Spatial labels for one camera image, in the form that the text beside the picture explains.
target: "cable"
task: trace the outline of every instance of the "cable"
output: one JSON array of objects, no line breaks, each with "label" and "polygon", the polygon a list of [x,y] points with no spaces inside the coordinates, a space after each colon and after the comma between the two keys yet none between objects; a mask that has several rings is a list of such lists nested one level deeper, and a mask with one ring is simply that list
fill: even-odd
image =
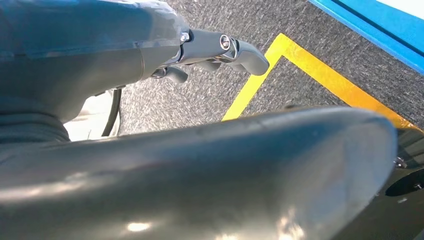
[{"label": "cable", "polygon": [[115,89],[112,93],[112,106],[110,108],[109,118],[107,119],[106,126],[104,127],[104,131],[101,134],[102,137],[108,137],[112,129],[114,128],[115,121],[117,120],[118,113],[121,105],[121,95],[122,89]]}]

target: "blue panel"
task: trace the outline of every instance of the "blue panel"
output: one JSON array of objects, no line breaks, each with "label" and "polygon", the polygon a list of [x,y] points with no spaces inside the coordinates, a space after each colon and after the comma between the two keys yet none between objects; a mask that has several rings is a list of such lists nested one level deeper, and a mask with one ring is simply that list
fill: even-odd
[{"label": "blue panel", "polygon": [[424,20],[375,0],[310,0],[424,75]]},{"label": "blue panel", "polygon": [[424,52],[424,20],[376,0],[341,0],[340,2]]}]

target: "screw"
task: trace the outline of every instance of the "screw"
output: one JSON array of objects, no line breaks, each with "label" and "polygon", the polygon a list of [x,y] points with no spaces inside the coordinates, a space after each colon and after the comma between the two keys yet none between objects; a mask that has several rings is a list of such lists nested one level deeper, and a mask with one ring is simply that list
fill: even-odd
[{"label": "screw", "polygon": [[230,49],[230,38],[227,35],[222,34],[221,38],[219,39],[219,44],[223,50]]}]

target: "gray carpet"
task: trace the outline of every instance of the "gray carpet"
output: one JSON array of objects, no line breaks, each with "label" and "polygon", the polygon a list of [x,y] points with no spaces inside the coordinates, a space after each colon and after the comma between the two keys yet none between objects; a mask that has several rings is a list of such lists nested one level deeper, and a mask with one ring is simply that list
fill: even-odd
[{"label": "gray carpet", "polygon": [[[424,77],[313,6],[299,0],[169,0],[193,28],[228,33],[265,52],[283,33],[376,99],[424,128]],[[222,67],[185,68],[177,85],[152,79],[123,90],[120,134],[160,131],[219,121],[249,75]],[[344,104],[282,58],[243,113],[286,104]]]}]

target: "yellow floor marking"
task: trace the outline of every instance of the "yellow floor marking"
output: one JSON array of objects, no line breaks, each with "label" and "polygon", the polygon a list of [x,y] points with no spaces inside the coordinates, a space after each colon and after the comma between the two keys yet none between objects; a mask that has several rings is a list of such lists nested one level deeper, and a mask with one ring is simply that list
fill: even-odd
[{"label": "yellow floor marking", "polygon": [[236,119],[242,114],[281,56],[302,69],[348,105],[380,113],[390,119],[397,128],[418,129],[282,33],[277,36],[265,54],[270,63],[268,71],[262,76],[251,76],[247,80],[223,117],[223,121]]}]

